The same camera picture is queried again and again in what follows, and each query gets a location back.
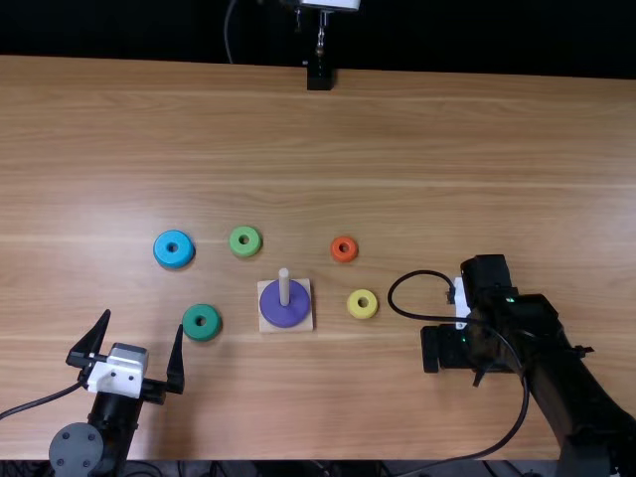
wood grain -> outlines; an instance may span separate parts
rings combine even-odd
[[[130,458],[441,458],[512,424],[511,377],[425,375],[419,324],[386,292],[417,267],[458,272],[500,252],[543,292],[600,382],[636,413],[636,86],[633,81],[304,71],[0,58],[0,408],[74,381],[69,346],[109,307],[107,343],[149,348],[162,378],[186,308],[215,304],[224,330],[186,342],[181,397],[142,411]],[[230,254],[237,225],[264,247]],[[161,232],[196,241],[182,271],[152,255]],[[348,265],[329,243],[360,244]],[[256,282],[309,276],[317,329],[261,336]],[[351,319],[348,294],[381,309]],[[414,280],[403,306],[452,313]],[[46,458],[83,421],[81,392],[0,423],[0,458]],[[499,458],[555,458],[533,404]]]

cable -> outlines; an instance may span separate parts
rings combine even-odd
[[[486,462],[485,460],[482,460],[481,463],[484,464],[484,467],[486,467],[486,470],[492,477],[499,477],[488,462]]]
[[[521,470],[519,470],[519,469],[517,468],[517,466],[516,466],[515,464],[513,464],[510,460],[504,460],[503,462],[504,462],[504,464],[506,464],[508,467],[510,467],[510,469],[511,469],[513,472],[515,472],[515,474],[519,475],[520,477],[524,477],[524,473],[523,473]]]
[[[447,464],[449,462],[455,462],[457,460],[480,459],[482,457],[486,457],[487,455],[492,454],[493,452],[498,451],[503,446],[505,446],[508,442],[510,442],[510,440],[515,436],[517,431],[520,429],[520,427],[524,423],[524,419],[526,418],[526,414],[528,413],[528,405],[530,403],[530,389],[528,387],[528,379],[526,378],[526,375],[523,374],[523,371],[522,371],[523,366],[521,364],[521,359],[519,358],[519,355],[517,354],[517,352],[515,351],[513,346],[510,344],[510,342],[506,338],[504,338],[497,330],[492,328],[487,323],[484,323],[482,321],[475,320],[475,319],[472,319],[472,318],[455,318],[455,317],[450,317],[450,316],[431,316],[431,315],[420,315],[420,314],[417,314],[417,313],[410,313],[408,311],[402,310],[401,308],[399,308],[394,303],[394,292],[396,291],[396,288],[398,288],[398,286],[401,283],[403,283],[404,281],[408,280],[409,278],[411,278],[413,276],[417,276],[417,275],[433,275],[433,276],[437,276],[439,278],[442,278],[444,281],[446,281],[446,283],[448,283],[449,286],[452,287],[452,290],[454,291],[454,286],[452,285],[452,281],[450,281],[450,278],[448,278],[443,273],[439,273],[438,271],[433,271],[433,270],[412,271],[411,273],[407,273],[406,275],[401,276],[400,278],[398,278],[396,280],[396,282],[393,285],[391,285],[391,288],[389,289],[389,294],[388,294],[387,300],[389,302],[389,306],[391,306],[393,311],[395,313],[397,313],[398,315],[405,316],[406,318],[410,318],[410,319],[413,319],[413,320],[436,321],[436,322],[441,322],[441,323],[456,323],[456,322],[460,322],[460,323],[470,323],[470,324],[473,324],[473,325],[476,325],[476,326],[481,326],[484,330],[486,330],[489,333],[491,333],[494,336],[496,336],[499,339],[499,341],[502,343],[502,345],[504,345],[506,347],[506,349],[508,349],[508,351],[512,355],[513,359],[515,360],[515,364],[517,365],[517,367],[519,369],[519,372],[522,373],[522,375],[521,375],[521,383],[522,383],[522,387],[524,389],[524,396],[523,396],[523,400],[522,400],[522,404],[521,404],[521,410],[519,411],[519,415],[517,416],[517,420],[515,420],[515,423],[510,428],[510,430],[506,433],[506,435],[504,435],[504,437],[502,437],[494,445],[491,445],[490,447],[488,447],[488,448],[486,448],[484,450],[481,450],[479,452],[475,452],[475,453],[472,453],[472,454],[461,455],[461,456],[458,456],[458,457],[451,457],[450,459],[439,460],[437,462],[431,462],[430,464],[426,464],[423,467],[420,467],[419,469],[412,470],[410,472],[405,472],[405,473],[402,473],[402,474],[399,474],[399,475],[394,475],[393,477],[407,477],[407,476],[419,473],[422,470],[429,469],[430,467],[441,465],[441,464]]]
[[[223,40],[226,43],[226,54],[228,55],[228,63],[232,65],[234,61],[232,60],[232,53],[230,52],[230,40],[228,39],[228,30],[230,29],[230,17],[232,16],[232,11],[237,4],[237,0],[230,0],[228,4],[228,9],[226,10],[226,19],[223,22]]]
[[[322,475],[324,477],[330,477],[331,473],[327,470],[327,468],[322,465],[320,462],[318,462],[317,460],[310,460],[309,462],[311,462],[312,464],[314,464],[316,467],[318,467],[318,469],[320,469],[320,472],[322,472]]]
[[[31,409],[32,407],[46,404],[47,402],[51,402],[52,400],[63,398],[64,396],[69,395],[73,391],[81,388],[81,385],[82,385],[82,382],[79,381],[75,383],[74,385],[69,386],[65,390],[61,390],[55,393],[54,395],[41,397],[39,399],[32,400],[31,402],[27,402],[25,404],[16,405],[15,407],[12,407],[11,409],[5,410],[4,412],[0,413],[0,420],[4,419],[5,417],[9,417],[10,415],[17,414],[18,412],[22,412],[23,410]]]
[[[147,467],[150,467],[151,469],[153,469],[155,472],[157,472],[157,474],[159,474],[159,477],[163,477],[163,472],[161,472],[161,469],[159,467],[157,467],[155,464],[151,464],[150,462],[146,462],[145,460],[129,460],[126,465],[128,464],[139,464],[139,465],[145,465]]]
[[[217,475],[217,470],[220,470],[221,473],[224,475],[224,477],[228,477],[228,474],[226,473],[225,469],[223,468],[223,466],[219,463],[218,460],[213,460],[210,463],[210,476],[211,477],[215,477]]]

